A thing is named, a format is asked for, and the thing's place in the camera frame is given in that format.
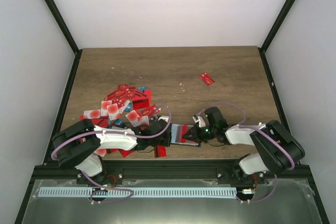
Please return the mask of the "black leather card holder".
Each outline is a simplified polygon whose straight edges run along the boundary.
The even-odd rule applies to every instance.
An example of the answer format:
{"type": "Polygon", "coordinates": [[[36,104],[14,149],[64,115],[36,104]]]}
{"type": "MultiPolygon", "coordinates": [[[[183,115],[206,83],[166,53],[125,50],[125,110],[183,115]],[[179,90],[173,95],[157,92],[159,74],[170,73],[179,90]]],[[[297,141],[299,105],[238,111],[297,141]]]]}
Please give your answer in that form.
{"type": "Polygon", "coordinates": [[[192,125],[172,124],[170,144],[200,147],[201,143],[192,138],[193,129],[194,126],[192,125]]]}

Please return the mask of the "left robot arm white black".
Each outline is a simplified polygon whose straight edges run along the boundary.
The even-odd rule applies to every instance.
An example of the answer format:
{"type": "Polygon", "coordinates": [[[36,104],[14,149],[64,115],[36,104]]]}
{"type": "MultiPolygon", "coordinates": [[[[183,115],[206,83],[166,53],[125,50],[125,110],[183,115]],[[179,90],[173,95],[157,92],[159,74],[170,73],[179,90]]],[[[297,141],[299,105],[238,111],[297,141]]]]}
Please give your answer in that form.
{"type": "Polygon", "coordinates": [[[148,125],[132,128],[107,129],[84,119],[52,137],[51,158],[60,168],[75,168],[86,174],[95,184],[102,184],[108,175],[101,151],[116,149],[126,152],[143,151],[148,147],[170,145],[171,118],[151,118],[148,125]]]}

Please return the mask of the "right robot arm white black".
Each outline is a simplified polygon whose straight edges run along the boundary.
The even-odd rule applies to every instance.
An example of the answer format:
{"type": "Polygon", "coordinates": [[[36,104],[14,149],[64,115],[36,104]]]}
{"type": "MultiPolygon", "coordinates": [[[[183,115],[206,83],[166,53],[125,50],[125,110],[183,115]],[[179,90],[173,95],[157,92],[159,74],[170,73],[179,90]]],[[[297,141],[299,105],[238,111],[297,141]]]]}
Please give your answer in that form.
{"type": "Polygon", "coordinates": [[[232,166],[231,173],[238,183],[248,182],[258,172],[278,174],[293,170],[306,155],[302,145],[277,120],[258,125],[228,124],[216,106],[203,112],[208,124],[195,114],[195,123],[182,134],[183,139],[197,144],[217,139],[224,145],[250,145],[257,150],[232,166]]]}

